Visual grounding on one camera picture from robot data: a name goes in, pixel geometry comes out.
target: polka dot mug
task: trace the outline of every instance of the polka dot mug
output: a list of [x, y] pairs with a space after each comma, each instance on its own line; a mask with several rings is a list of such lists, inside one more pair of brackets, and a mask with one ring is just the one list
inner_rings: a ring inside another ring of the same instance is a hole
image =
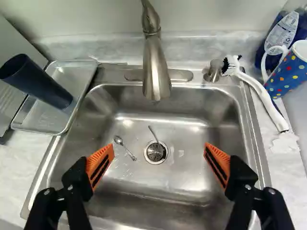
[[264, 87], [273, 99], [284, 96], [307, 80], [307, 40], [296, 41], [290, 50], [285, 46], [272, 46], [269, 50], [279, 49], [283, 55], [279, 65], [270, 76], [265, 69], [265, 58], [262, 57], [261, 72], [263, 79], [268, 79]]

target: countertop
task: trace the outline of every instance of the countertop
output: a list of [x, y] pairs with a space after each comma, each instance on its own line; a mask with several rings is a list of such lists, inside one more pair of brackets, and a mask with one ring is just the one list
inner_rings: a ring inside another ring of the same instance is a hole
[[[284, 153], [271, 150], [272, 141], [279, 136], [278, 131], [256, 93], [252, 92], [252, 95], [272, 186], [282, 192], [296, 230], [303, 230], [307, 226], [307, 181], [299, 150], [288, 149]], [[287, 118], [282, 100], [277, 100], [276, 104]], [[51, 136], [10, 131], [0, 141], [0, 218], [23, 227], [25, 220], [19, 217], [20, 211]]]

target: drain strainer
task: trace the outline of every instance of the drain strainer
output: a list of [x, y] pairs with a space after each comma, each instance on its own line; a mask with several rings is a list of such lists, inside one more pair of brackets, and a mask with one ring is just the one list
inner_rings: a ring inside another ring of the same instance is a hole
[[150, 164], [163, 163], [167, 155], [167, 146], [161, 141], [157, 143], [155, 140], [151, 140], [144, 149], [144, 157]]

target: metal spoon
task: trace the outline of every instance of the metal spoon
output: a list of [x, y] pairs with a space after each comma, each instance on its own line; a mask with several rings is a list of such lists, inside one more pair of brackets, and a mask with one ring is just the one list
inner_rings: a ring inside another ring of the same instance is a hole
[[153, 128], [152, 128], [151, 126], [148, 126], [148, 128], [149, 128], [149, 130], [151, 131], [151, 133], [153, 134], [155, 140], [158, 142], [158, 144], [160, 144], [160, 143], [159, 143], [159, 140], [158, 140], [158, 138], [157, 138], [157, 136], [156, 136], [156, 134], [154, 133]]
[[125, 150], [128, 152], [129, 156], [131, 157], [131, 159], [133, 161], [136, 161], [137, 158], [126, 148], [126, 146], [123, 143], [123, 139], [120, 136], [114, 136], [114, 141], [115, 143], [117, 143], [118, 145], [121, 145], [122, 147], [125, 148]]

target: dish brush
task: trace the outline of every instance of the dish brush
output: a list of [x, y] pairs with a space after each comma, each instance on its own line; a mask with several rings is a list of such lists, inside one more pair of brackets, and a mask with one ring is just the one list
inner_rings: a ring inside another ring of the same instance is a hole
[[285, 132], [289, 130], [289, 125], [280, 111], [275, 107], [269, 93], [265, 90], [265, 88], [253, 77], [243, 73], [240, 70], [240, 63], [239, 59], [241, 56], [237, 55], [227, 55], [223, 62], [224, 66], [222, 68], [222, 75], [223, 76], [237, 76], [242, 81], [245, 81], [251, 87], [254, 88], [258, 96], [260, 97], [266, 111], [268, 112], [269, 116], [271, 117], [272, 121], [276, 125], [279, 132]]

